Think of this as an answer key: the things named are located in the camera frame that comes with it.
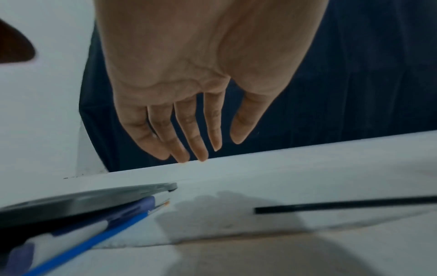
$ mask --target blue pen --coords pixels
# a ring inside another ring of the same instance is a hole
[[[145,218],[156,209],[153,196],[91,220],[29,239],[9,255],[7,275],[40,275]]]

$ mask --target table surface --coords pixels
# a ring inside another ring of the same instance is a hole
[[[51,275],[433,275],[437,207],[252,208],[437,194],[437,132],[64,180],[51,194],[176,181],[169,207]]]

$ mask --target finger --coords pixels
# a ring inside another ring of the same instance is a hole
[[[147,110],[150,124],[161,141],[170,150],[174,159],[179,163],[190,161],[190,154],[176,135],[170,120],[172,117],[173,104],[151,105],[147,107]]]
[[[191,150],[200,161],[208,159],[208,150],[200,136],[196,121],[196,95],[174,104],[176,119],[187,138]]]
[[[222,108],[225,92],[204,93],[203,113],[205,115],[208,137],[215,151],[222,147]]]
[[[169,150],[147,123],[146,107],[116,104],[116,111],[124,130],[143,151],[161,160],[170,157]]]
[[[235,144],[241,144],[255,128],[274,97],[246,92],[231,125],[230,136]]]

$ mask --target hand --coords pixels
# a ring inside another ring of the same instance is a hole
[[[196,122],[196,94],[214,150],[230,78],[245,91],[230,136],[239,144],[288,85],[328,0],[95,0],[118,118],[144,151],[189,160],[170,117],[193,153],[208,151]],[[152,132],[147,118],[155,130]]]

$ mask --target pencil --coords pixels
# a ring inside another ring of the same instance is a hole
[[[257,207],[254,209],[255,214],[274,214],[304,211],[321,211],[321,210],[338,210],[338,209],[357,209],[357,208],[374,208],[374,207],[392,207],[408,205],[436,204],[437,196],[418,196],[404,198],[386,198],[370,199],[358,201],[335,201],[296,205],[281,205],[269,207]]]

